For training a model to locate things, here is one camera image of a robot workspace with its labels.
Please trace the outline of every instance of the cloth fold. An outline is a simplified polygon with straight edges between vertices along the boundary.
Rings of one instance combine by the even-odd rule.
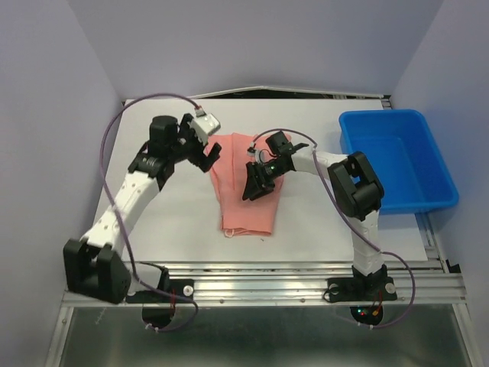
[[[257,140],[256,148],[267,149],[265,138]],[[209,138],[209,150],[214,143],[222,146],[220,158],[211,168],[210,176],[215,195],[221,206],[221,230],[226,237],[235,235],[271,235],[275,213],[280,199],[283,176],[275,180],[275,190],[255,201],[242,200],[246,185],[246,163],[252,136],[242,134],[213,135]]]

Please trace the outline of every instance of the white table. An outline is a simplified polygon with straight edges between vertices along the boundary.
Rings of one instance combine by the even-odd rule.
[[[221,122],[219,134],[254,135],[268,128],[294,128],[312,136],[319,149],[341,153],[339,115],[344,111],[382,109],[380,100],[203,99],[207,112]],[[124,113],[108,166],[108,185],[118,190],[156,115],[179,120],[191,105],[173,99],[143,101]],[[293,142],[302,141],[293,137]],[[108,205],[102,193],[97,218]],[[131,234],[140,261],[351,261],[351,234],[329,202],[318,177],[285,177],[270,237],[226,238],[219,230],[219,204],[208,174],[188,162],[176,166],[160,195],[147,207]],[[414,215],[381,216],[380,245],[407,261],[427,259]]]

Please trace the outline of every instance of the folded cloth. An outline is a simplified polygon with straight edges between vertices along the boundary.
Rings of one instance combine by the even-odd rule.
[[[215,195],[221,205],[221,230],[226,237],[234,235],[271,235],[275,213],[280,199],[283,177],[277,178],[275,190],[255,201],[243,201],[246,185],[246,164],[252,161],[247,149],[252,136],[242,134],[213,135],[209,145],[219,143],[220,158],[211,168],[210,175]],[[266,149],[265,138],[259,138],[257,149]]]

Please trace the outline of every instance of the pink cloth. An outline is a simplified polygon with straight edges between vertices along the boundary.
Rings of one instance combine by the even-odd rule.
[[[267,148],[265,138],[258,139],[257,148]],[[274,229],[283,177],[275,180],[273,193],[255,201],[242,199],[247,177],[246,163],[253,160],[246,152],[252,139],[252,136],[235,133],[213,135],[209,138],[208,147],[212,147],[214,143],[222,146],[221,157],[212,166],[210,174],[215,195],[221,204],[221,230],[226,237],[271,235]]]

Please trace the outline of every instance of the white wall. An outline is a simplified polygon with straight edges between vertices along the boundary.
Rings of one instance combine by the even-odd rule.
[[[62,249],[101,185],[101,133],[119,106],[65,0],[0,11],[0,364],[44,365],[65,285]]]
[[[459,262],[489,365],[489,2],[445,0],[393,94],[395,108],[428,120],[460,203],[433,213],[443,248]]]
[[[392,93],[442,0],[68,0],[115,90]]]

